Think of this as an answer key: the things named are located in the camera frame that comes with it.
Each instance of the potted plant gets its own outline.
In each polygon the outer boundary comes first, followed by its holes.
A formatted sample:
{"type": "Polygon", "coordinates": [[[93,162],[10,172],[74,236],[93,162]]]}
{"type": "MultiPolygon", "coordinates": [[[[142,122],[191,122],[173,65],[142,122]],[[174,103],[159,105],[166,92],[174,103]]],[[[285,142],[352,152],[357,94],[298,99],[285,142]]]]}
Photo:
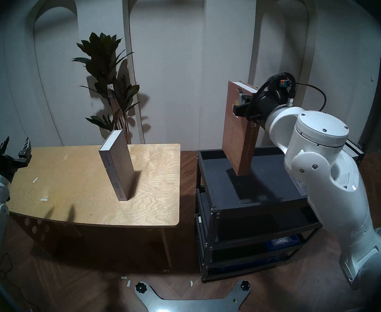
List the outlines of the potted plant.
{"type": "Polygon", "coordinates": [[[91,58],[78,57],[73,58],[72,61],[81,62],[86,70],[97,80],[94,84],[95,89],[88,88],[100,94],[109,104],[112,118],[110,114],[107,116],[102,115],[102,118],[92,115],[86,118],[92,124],[95,124],[103,129],[112,131],[113,129],[122,129],[126,141],[128,142],[129,125],[127,123],[127,113],[136,104],[133,102],[133,96],[137,94],[140,89],[139,85],[126,84],[125,76],[119,76],[117,79],[117,65],[125,59],[129,54],[120,58],[125,49],[116,56],[115,51],[121,42],[117,39],[117,35],[109,36],[103,33],[97,36],[91,33],[89,41],[81,40],[81,44],[77,43],[78,47],[91,58]],[[107,85],[112,84],[113,89],[108,89],[107,85]]]}

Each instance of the book spine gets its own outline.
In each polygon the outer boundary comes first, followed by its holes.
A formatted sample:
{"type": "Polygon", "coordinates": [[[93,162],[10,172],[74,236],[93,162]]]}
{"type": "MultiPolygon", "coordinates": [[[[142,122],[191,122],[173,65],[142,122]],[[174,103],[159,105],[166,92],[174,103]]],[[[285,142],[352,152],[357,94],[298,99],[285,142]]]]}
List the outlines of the book spine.
{"type": "Polygon", "coordinates": [[[114,161],[112,160],[109,151],[100,151],[102,162],[104,163],[105,170],[107,171],[108,177],[110,178],[111,184],[114,188],[115,194],[119,201],[126,201],[127,197],[121,185],[121,181],[118,177],[117,171],[114,166],[114,161]]]}

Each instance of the table top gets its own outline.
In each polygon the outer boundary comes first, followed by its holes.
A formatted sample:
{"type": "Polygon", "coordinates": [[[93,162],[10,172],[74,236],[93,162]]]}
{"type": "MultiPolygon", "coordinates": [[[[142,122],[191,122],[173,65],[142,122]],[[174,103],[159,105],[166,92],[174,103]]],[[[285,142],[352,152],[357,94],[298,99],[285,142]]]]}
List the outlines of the table top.
{"type": "Polygon", "coordinates": [[[118,201],[100,147],[33,148],[28,167],[14,176],[9,210],[93,226],[173,227],[179,223],[180,144],[129,145],[136,180],[128,201],[118,201]]]}

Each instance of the blue bin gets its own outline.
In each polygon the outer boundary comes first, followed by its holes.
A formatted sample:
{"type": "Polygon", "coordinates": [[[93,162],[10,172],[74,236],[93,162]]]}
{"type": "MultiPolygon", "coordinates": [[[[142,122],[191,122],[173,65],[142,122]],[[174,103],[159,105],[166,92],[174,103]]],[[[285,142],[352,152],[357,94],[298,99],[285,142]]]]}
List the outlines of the blue bin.
{"type": "Polygon", "coordinates": [[[274,250],[279,250],[279,249],[292,247],[292,246],[296,246],[300,244],[300,239],[298,235],[291,235],[291,236],[288,236],[288,238],[289,238],[288,242],[285,242],[280,245],[273,245],[272,241],[266,241],[263,244],[265,245],[268,252],[272,252],[274,250]]]}

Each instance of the herringbone floor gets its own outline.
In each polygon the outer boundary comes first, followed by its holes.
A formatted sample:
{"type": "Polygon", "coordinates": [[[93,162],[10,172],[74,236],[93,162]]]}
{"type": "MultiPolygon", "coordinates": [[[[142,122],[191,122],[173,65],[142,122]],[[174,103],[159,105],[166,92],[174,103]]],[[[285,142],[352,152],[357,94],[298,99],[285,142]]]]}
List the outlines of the herringbone floor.
{"type": "MultiPolygon", "coordinates": [[[[366,155],[360,171],[374,226],[381,226],[381,154],[366,155]]],[[[324,230],[288,265],[203,284],[193,241],[195,181],[196,153],[182,152],[180,223],[166,231],[170,271],[164,271],[169,268],[158,230],[79,227],[83,238],[61,242],[51,258],[10,219],[2,249],[14,266],[9,279],[42,312],[146,311],[133,287],[141,280],[164,299],[208,299],[224,297],[245,278],[252,290],[241,312],[343,311],[363,304],[360,291],[350,290],[341,273],[336,239],[324,230]],[[130,287],[121,276],[131,280],[130,287]]],[[[18,290],[4,285],[21,306],[31,307],[18,290]]]]}

